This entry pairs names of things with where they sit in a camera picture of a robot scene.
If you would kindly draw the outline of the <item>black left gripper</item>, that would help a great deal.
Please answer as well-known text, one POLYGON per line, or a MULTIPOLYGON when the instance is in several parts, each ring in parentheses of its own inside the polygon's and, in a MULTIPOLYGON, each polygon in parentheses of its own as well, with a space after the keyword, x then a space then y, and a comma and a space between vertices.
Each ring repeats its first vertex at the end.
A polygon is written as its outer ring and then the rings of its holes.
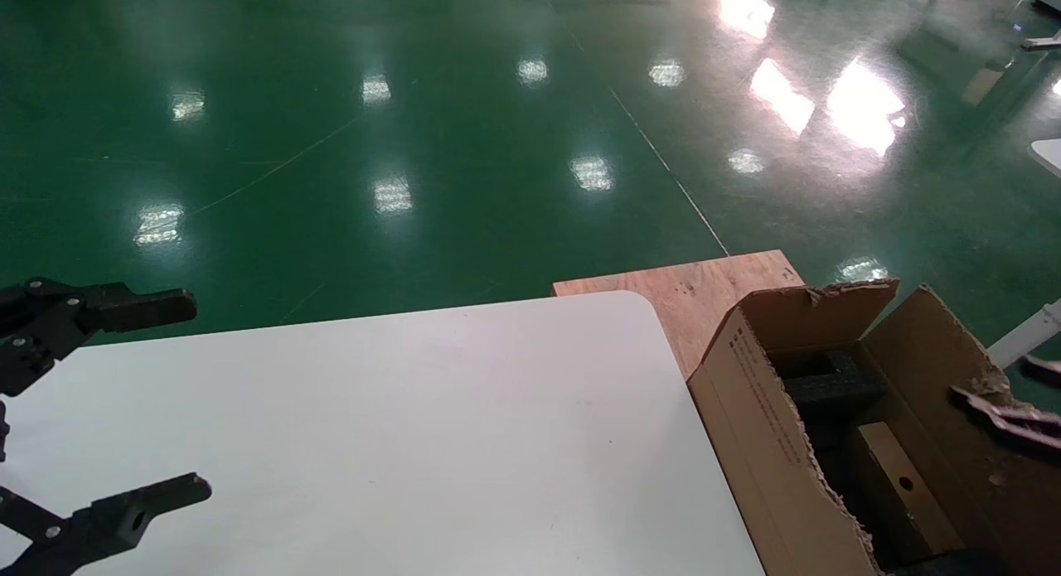
MULTIPOLYGON (((139 295, 124 283, 72 286, 46 278, 1 293, 1 392, 18 396, 98 333, 128 333, 196 318, 185 289, 139 295)), ((0 402, 0 462, 7 459, 7 406, 0 402)), ((1 524, 30 545, 3 575, 72 575, 79 569, 136 549, 157 516, 212 496, 198 474, 185 474, 99 498, 60 518, 27 498, 1 489, 1 524)))

